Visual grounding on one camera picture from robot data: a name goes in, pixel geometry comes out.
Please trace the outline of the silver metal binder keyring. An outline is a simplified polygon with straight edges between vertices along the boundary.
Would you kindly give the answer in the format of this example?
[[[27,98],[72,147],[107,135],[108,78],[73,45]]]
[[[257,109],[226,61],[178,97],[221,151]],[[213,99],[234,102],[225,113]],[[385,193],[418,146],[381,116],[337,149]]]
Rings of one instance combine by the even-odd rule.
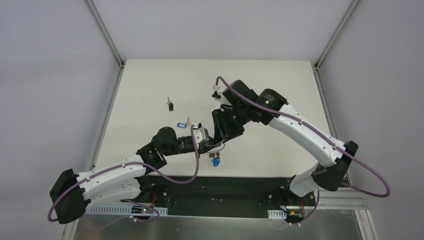
[[[207,150],[207,156],[210,159],[219,158],[221,155],[221,151],[226,147],[225,143],[219,143],[214,145],[211,149]]]

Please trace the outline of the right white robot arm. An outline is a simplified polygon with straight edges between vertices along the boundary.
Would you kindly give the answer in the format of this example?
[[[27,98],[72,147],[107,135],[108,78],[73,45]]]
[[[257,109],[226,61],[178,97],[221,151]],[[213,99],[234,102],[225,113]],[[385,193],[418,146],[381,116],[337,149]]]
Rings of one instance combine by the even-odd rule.
[[[294,175],[284,186],[283,196],[288,204],[298,204],[316,189],[335,192],[342,186],[352,161],[344,151],[355,154],[356,143],[344,143],[315,128],[273,89],[256,94],[243,81],[236,80],[225,89],[215,83],[213,90],[212,97],[220,102],[220,108],[212,112],[215,141],[225,143],[241,136],[249,122],[262,123],[285,134],[316,159],[313,167]]]

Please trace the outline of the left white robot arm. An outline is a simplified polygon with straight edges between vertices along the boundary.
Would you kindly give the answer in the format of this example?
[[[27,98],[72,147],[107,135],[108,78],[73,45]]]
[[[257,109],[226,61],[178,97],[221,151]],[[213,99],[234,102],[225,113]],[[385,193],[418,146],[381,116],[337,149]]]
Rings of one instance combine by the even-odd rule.
[[[151,172],[175,184],[188,184],[195,180],[200,169],[200,155],[221,142],[210,137],[206,128],[191,125],[190,135],[177,137],[171,127],[162,127],[151,142],[124,160],[99,169],[75,173],[63,171],[49,192],[52,207],[49,222],[67,224],[79,219],[89,209],[109,201],[132,200],[147,202],[153,189],[140,179]],[[160,172],[166,165],[166,156],[194,153],[195,172],[188,180],[176,180]]]

